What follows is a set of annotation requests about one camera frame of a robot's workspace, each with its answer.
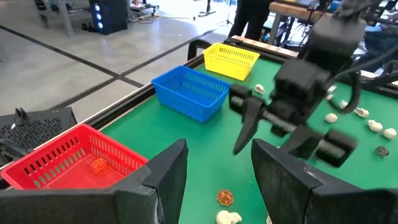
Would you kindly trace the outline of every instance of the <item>gray floor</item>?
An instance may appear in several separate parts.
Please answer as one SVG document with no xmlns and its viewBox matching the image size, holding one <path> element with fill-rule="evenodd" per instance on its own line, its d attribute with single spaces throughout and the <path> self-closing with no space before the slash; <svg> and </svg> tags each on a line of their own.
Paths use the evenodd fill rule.
<svg viewBox="0 0 398 224">
<path fill-rule="evenodd" d="M 215 28 L 215 32 L 202 39 L 221 42 L 229 31 L 229 27 L 212 22 L 214 18 L 195 22 L 158 18 L 153 24 L 129 24 L 128 30 L 104 36 L 82 31 L 80 22 L 74 22 L 75 38 L 71 39 L 57 21 L 50 21 L 50 29 L 44 29 L 34 7 L 32 0 L 0 0 L 0 44 L 9 57 L 8 62 L 0 63 L 0 115 L 13 113 L 16 107 L 23 107 L 26 111 L 49 109 L 114 79 L 109 73 L 117 76 Z M 99 65 L 108 73 L 6 29 Z M 126 78 L 146 84 L 186 62 L 187 49 L 185 45 L 128 74 Z M 84 120 L 136 90 L 137 86 L 131 83 L 113 80 L 109 85 L 73 102 L 70 106 L 77 120 Z"/>
</svg>

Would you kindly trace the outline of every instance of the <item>green table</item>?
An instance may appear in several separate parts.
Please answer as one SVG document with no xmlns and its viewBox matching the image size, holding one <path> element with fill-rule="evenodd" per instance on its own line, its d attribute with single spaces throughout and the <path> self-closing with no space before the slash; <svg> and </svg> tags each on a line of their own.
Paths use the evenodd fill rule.
<svg viewBox="0 0 398 224">
<path fill-rule="evenodd" d="M 266 89 L 267 98 L 281 63 L 274 58 L 259 59 L 243 82 L 207 71 L 202 55 L 186 65 L 229 83 L 240 83 L 251 88 L 260 83 Z M 349 100 L 351 87 L 344 84 L 337 84 L 337 87 L 335 99 Z M 385 128 L 398 129 L 398 120 L 394 116 L 398 111 L 395 99 L 363 90 L 360 107 L 370 111 L 369 119 L 382 123 Z M 319 160 L 307 162 L 363 189 L 398 187 L 398 167 L 394 165 L 398 159 L 396 140 L 389 141 L 381 134 L 371 132 L 367 120 L 355 114 L 339 116 L 335 124 L 326 124 L 324 117 L 332 112 L 323 102 L 309 124 L 323 133 L 333 127 L 352 134 L 359 140 L 358 147 L 339 169 Z M 103 126 L 102 132 L 106 135 L 148 159 L 178 139 L 187 140 L 188 174 L 180 223 L 214 223 L 217 212 L 223 209 L 238 212 L 243 223 L 265 223 L 267 212 L 254 178 L 251 145 L 247 145 L 238 156 L 232 154 L 242 124 L 240 115 L 229 109 L 227 100 L 222 109 L 202 124 L 161 105 L 153 86 L 147 85 L 91 118 L 89 123 L 95 128 Z M 269 129 L 270 124 L 262 121 L 255 138 L 280 146 L 286 138 L 272 135 Z M 388 147 L 389 157 L 383 159 L 375 155 L 374 150 L 378 146 Z M 216 196 L 221 189 L 232 191 L 234 202 L 231 206 L 223 207 L 217 202 Z"/>
</svg>

